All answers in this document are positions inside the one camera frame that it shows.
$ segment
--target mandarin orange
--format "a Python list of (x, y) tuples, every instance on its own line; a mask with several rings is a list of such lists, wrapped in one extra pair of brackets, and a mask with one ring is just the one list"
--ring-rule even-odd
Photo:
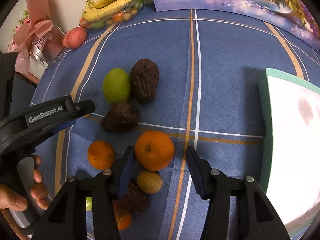
[(110, 143), (94, 141), (88, 148), (88, 161), (97, 170), (110, 169), (115, 159), (115, 152)]
[(174, 156), (174, 145), (165, 133), (147, 131), (134, 145), (137, 160), (149, 171), (159, 171), (169, 165)]
[(118, 229), (120, 231), (127, 229), (132, 221), (130, 212), (127, 209), (120, 207), (116, 202), (113, 203), (113, 209), (115, 211)]

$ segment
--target finger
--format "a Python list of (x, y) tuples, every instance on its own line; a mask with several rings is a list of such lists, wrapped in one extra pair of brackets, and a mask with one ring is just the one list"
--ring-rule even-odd
[(31, 196), (35, 200), (43, 199), (47, 196), (48, 189), (43, 183), (36, 183), (31, 189)]
[(43, 199), (39, 199), (36, 201), (38, 206), (44, 210), (47, 210), (49, 207), (49, 199), (47, 197), (43, 198)]
[(21, 232), (20, 227), (18, 226), (17, 222), (12, 217), (9, 209), (2, 209), (0, 212), (2, 212), (3, 216), (7, 220), (8, 224), (10, 225), (12, 230), (16, 233), (16, 235), (20, 238), (20, 240), (29, 240), (29, 238), (27, 238), (27, 236)]
[(41, 183), (43, 181), (43, 176), (39, 169), (33, 171), (33, 177), (35, 178), (36, 183)]
[(41, 157), (38, 156), (38, 155), (31, 155), (31, 157), (33, 158), (33, 162), (35, 164), (35, 168), (38, 168), (40, 166), (40, 164), (42, 163)]
[(10, 208), (15, 211), (23, 211), (28, 207), (25, 198), (5, 185), (0, 185), (0, 208)]

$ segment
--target painting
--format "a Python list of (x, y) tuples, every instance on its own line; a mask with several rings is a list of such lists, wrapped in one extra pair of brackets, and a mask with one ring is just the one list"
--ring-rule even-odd
[(211, 9), (255, 17), (320, 49), (320, 30), (301, 0), (154, 0), (157, 11)]

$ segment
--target banana bunch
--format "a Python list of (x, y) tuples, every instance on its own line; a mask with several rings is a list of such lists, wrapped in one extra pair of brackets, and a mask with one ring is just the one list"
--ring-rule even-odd
[(131, 3), (132, 0), (87, 0), (82, 17), (90, 22), (102, 21), (125, 9)]

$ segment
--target brown wrinkled fruit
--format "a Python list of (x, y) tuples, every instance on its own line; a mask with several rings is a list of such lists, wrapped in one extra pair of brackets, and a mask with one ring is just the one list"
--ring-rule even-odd
[(125, 132), (135, 128), (139, 121), (139, 110), (133, 103), (118, 102), (110, 108), (100, 126), (104, 131)]
[(143, 212), (150, 204), (149, 197), (134, 180), (130, 180), (128, 191), (117, 202), (122, 208)]
[(143, 58), (137, 61), (130, 72), (131, 92), (141, 103), (153, 101), (159, 82), (159, 70), (156, 63)]

